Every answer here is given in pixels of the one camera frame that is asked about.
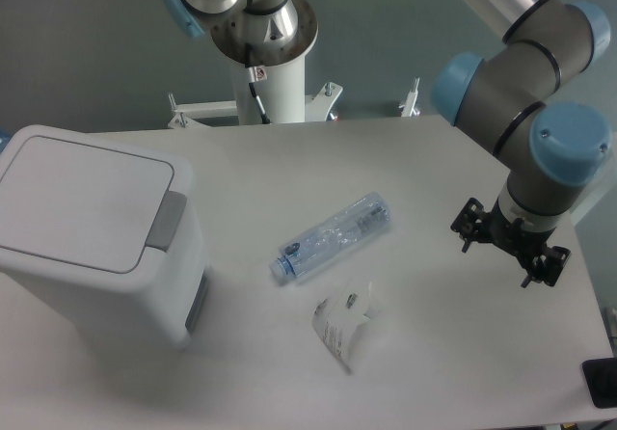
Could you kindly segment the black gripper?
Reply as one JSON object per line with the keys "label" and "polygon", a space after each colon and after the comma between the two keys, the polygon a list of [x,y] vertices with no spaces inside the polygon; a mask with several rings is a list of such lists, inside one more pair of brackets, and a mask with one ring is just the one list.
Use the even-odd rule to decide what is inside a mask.
{"label": "black gripper", "polygon": [[487,213],[478,199],[470,198],[450,229],[463,241],[463,253],[473,243],[487,243],[513,256],[526,272],[522,288],[527,288],[532,282],[555,287],[571,251],[565,247],[547,246],[554,229],[531,231],[523,229],[523,224],[522,218],[509,222],[497,205]]}

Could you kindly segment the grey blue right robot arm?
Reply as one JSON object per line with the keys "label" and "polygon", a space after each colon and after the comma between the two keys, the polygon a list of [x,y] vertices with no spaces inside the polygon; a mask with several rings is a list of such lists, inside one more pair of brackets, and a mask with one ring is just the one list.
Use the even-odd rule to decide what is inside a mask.
{"label": "grey blue right robot arm", "polygon": [[570,253],[549,238],[602,167],[612,130],[595,109],[550,96],[605,53],[610,24],[589,2],[464,1],[503,48],[491,59],[454,57],[433,85],[432,103],[509,175],[491,210],[470,200],[452,227],[465,244],[493,244],[531,279],[552,282]]}

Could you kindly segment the silver left robot arm base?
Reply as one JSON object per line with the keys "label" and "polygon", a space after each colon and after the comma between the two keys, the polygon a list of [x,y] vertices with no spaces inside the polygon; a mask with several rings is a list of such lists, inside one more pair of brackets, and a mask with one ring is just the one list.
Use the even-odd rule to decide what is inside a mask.
{"label": "silver left robot arm base", "polygon": [[313,48],[318,24],[306,0],[162,0],[191,39],[209,36],[245,67],[289,64]]}

